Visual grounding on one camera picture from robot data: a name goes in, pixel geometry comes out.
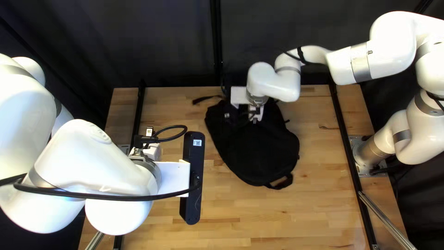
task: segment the sticker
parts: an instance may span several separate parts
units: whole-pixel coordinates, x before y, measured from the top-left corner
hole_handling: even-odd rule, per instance
[[[147,136],[152,136],[152,135],[153,135],[153,129],[147,128]]]
[[[193,146],[202,146],[202,140],[193,140]]]

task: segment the black backdrop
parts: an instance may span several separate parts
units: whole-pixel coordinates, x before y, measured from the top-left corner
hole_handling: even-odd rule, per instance
[[[378,16],[414,11],[420,2],[429,1],[223,0],[226,80],[245,84],[248,67],[256,61],[272,64],[280,53],[277,47],[316,44],[339,49],[367,41]],[[435,0],[426,14],[440,17],[441,3]],[[74,117],[102,128],[115,87],[137,86],[140,79],[149,86],[216,85],[207,0],[3,0],[0,17],[0,52],[38,61],[47,75],[47,88]],[[323,67],[305,67],[303,82],[322,83],[325,78],[317,76],[325,72]],[[375,129],[405,108],[418,89],[412,69],[361,86]],[[444,228],[437,206],[442,199],[436,192],[427,193],[428,198],[417,192],[430,192],[424,182],[438,171],[436,166],[421,169],[414,168],[399,182],[399,201],[410,238],[430,246],[424,235]],[[409,186],[417,182],[422,189]],[[421,206],[429,207],[429,213],[419,214]],[[415,220],[416,216],[427,223]],[[15,249],[27,248],[23,238],[35,249],[76,249],[81,220],[82,215],[63,231],[42,236],[24,232],[2,216],[0,237]]]

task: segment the qr code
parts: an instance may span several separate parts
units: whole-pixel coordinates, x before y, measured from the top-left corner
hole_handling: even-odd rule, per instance
[[[193,146],[202,146],[202,140],[193,140]]]

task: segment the black metal pole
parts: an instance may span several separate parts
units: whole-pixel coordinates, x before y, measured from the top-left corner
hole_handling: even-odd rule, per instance
[[[139,91],[137,92],[137,106],[136,114],[133,123],[133,133],[131,134],[130,150],[134,146],[134,135],[139,134],[140,119],[142,117],[143,98],[145,97],[145,88],[147,87],[145,81],[142,79],[139,83]]]
[[[418,5],[415,7],[413,12],[422,14],[427,9],[427,7],[433,2],[433,0],[421,0]]]
[[[337,123],[339,125],[339,131],[341,132],[342,143],[344,144],[345,154],[347,156],[347,161],[349,163],[350,175],[352,176],[353,187],[356,193],[356,199],[358,201],[359,211],[361,212],[362,222],[364,224],[365,233],[367,235],[367,241],[369,243],[370,249],[372,245],[376,244],[375,234],[373,232],[372,222],[370,220],[369,211],[367,206],[359,198],[359,191],[362,191],[361,181],[359,180],[359,175],[356,169],[355,159],[353,157],[352,147],[349,142],[349,135],[347,133],[347,127],[345,126],[344,117],[342,116],[341,105],[339,104],[339,99],[337,97],[336,84],[330,78],[329,80],[330,94],[333,101],[334,111],[336,113]]]
[[[213,33],[214,81],[218,85],[223,83],[222,59],[222,28],[221,28],[221,1],[210,0],[211,31]]]

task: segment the backpack strap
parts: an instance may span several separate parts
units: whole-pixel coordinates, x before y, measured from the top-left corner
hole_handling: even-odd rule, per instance
[[[276,186],[273,186],[270,183],[267,183],[264,186],[266,186],[267,188],[270,188],[270,189],[274,189],[274,190],[281,190],[285,187],[288,187],[289,185],[291,185],[293,183],[293,175],[291,173],[286,174],[285,177],[287,177],[287,179],[280,182]]]

